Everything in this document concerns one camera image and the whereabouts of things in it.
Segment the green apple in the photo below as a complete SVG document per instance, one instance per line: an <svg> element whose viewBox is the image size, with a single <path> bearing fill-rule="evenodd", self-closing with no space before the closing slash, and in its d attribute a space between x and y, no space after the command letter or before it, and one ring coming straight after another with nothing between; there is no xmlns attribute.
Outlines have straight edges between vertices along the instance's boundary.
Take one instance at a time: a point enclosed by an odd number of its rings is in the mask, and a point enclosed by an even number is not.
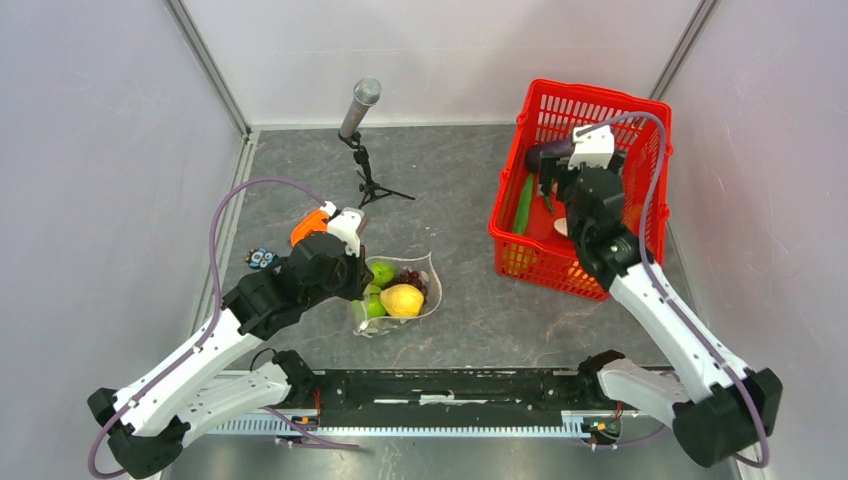
<svg viewBox="0 0 848 480"><path fill-rule="evenodd" d="M366 318L378 318L387 316L387 310L384 307L379 294L371 294L364 301Z"/></svg>
<svg viewBox="0 0 848 480"><path fill-rule="evenodd" d="M375 261L370 265L373 274L373 284L384 288L397 275L395 267L385 261Z"/></svg>

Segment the yellow lemon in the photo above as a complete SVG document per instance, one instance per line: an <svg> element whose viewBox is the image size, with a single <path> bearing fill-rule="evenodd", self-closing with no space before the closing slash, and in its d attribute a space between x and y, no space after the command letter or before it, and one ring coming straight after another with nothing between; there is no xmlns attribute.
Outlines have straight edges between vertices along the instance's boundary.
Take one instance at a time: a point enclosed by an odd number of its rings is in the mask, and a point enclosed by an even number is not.
<svg viewBox="0 0 848 480"><path fill-rule="evenodd" d="M425 297L410 285L397 285L380 292L380 298L392 317L412 318L421 313Z"/></svg>

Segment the dark red grape bunch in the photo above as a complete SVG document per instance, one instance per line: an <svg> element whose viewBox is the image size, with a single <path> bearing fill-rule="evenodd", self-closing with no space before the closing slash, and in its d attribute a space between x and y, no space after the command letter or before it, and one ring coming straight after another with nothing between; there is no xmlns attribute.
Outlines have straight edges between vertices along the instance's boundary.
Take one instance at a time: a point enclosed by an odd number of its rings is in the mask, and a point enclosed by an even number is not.
<svg viewBox="0 0 848 480"><path fill-rule="evenodd" d="M426 297L428 294L428 287L426 286L426 281L423 279L422 273L418 270L404 269L400 271L393 279L391 279L384 286L384 289L388 289L397 285L410 285L412 287L415 287L421 292L424 297Z"/></svg>

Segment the clear dotted zip bag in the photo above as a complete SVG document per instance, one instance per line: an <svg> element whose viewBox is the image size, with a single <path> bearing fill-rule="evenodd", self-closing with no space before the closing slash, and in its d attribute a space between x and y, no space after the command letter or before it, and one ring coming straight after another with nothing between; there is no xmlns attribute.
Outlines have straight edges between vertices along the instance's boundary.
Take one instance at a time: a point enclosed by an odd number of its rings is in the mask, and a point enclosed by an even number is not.
<svg viewBox="0 0 848 480"><path fill-rule="evenodd" d="M350 303L355 335L372 338L433 314L443 299L433 255L419 258L372 256L366 265L373 279L361 300Z"/></svg>

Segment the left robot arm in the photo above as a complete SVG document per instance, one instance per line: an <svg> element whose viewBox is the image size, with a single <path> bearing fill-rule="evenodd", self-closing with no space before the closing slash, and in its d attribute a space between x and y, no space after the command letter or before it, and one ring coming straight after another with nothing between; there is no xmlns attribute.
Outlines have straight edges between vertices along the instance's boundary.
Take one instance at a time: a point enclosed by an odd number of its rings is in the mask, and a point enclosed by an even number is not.
<svg viewBox="0 0 848 480"><path fill-rule="evenodd" d="M87 400L118 475L150 477L209 430L243 413L285 402L306 405L313 379L271 360L214 388L225 367L296 324L309 309L338 297L359 300L372 275L356 232L313 232L287 256L244 276L184 344L134 383L100 388Z"/></svg>

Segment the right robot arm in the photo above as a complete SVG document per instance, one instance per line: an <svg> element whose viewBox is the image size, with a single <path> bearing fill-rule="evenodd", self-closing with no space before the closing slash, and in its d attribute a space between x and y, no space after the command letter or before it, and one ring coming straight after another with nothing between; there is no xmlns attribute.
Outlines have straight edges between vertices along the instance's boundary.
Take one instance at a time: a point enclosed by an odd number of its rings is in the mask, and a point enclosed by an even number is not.
<svg viewBox="0 0 848 480"><path fill-rule="evenodd" d="M622 163L615 155L605 165L570 167L544 152L530 165L541 192L565 206L566 235L580 267L639 322L675 375L608 351L583 364L578 396L591 408L615 400L653 417L702 467L734 457L762 468L782 383L770 369L751 369L709 331L670 286L644 239L623 223Z"/></svg>

